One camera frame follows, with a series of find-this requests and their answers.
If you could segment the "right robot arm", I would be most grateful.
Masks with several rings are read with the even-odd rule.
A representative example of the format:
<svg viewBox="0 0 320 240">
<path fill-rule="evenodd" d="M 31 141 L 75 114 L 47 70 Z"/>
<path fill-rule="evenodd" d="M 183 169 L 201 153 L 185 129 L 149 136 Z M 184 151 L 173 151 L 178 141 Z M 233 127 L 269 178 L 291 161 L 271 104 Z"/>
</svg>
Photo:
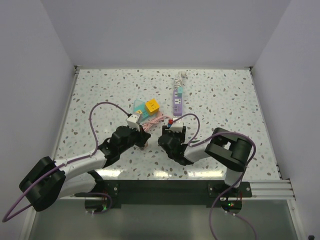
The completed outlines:
<svg viewBox="0 0 320 240">
<path fill-rule="evenodd" d="M 184 143 L 185 136 L 185 127 L 181 132 L 173 132 L 164 127 L 157 142 L 170 159 L 182 166 L 192 165 L 209 157 L 224 165 L 226 173 L 222 185 L 223 192 L 227 196 L 235 196 L 241 190 L 240 183 L 248 163 L 256 153 L 254 142 L 241 133 L 220 127 L 203 141 L 187 144 Z"/>
</svg>

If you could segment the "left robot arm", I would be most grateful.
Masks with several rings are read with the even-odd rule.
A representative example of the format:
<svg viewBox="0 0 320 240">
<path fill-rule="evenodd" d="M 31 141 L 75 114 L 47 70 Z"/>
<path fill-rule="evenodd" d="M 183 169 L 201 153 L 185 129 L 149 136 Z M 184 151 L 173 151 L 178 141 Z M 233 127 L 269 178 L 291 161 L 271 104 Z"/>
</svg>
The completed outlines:
<svg viewBox="0 0 320 240">
<path fill-rule="evenodd" d="M 119 126 L 96 150 L 69 159 L 41 158 L 19 184 L 31 206 L 41 212 L 58 198 L 67 181 L 93 170 L 106 168 L 133 146 L 143 148 L 151 134 L 128 126 Z"/>
</svg>

